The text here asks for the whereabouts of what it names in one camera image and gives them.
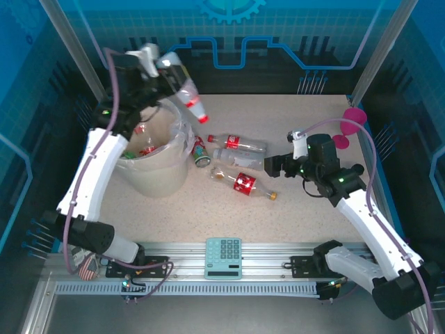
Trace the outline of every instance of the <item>calculator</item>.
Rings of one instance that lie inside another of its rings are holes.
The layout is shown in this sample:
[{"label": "calculator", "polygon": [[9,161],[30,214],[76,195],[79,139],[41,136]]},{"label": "calculator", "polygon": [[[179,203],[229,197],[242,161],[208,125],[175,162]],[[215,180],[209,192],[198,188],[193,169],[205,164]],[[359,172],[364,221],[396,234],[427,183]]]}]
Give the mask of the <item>calculator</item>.
[{"label": "calculator", "polygon": [[241,262],[241,239],[207,239],[204,271],[206,279],[239,280],[242,273]]}]

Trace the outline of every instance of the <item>plastic bucket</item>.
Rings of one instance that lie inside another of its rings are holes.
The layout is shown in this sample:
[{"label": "plastic bucket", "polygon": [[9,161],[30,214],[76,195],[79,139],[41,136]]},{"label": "plastic bucket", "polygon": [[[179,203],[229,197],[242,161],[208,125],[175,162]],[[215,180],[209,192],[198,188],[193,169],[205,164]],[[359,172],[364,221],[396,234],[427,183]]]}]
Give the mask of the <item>plastic bucket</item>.
[{"label": "plastic bucket", "polygon": [[[141,112],[142,119],[155,108]],[[135,159],[119,158],[116,170],[139,193],[147,197],[166,197],[178,191],[187,178],[187,158],[195,142],[191,124],[170,100],[162,100],[160,110],[144,123],[160,147]],[[133,134],[127,148],[132,149]]]}]

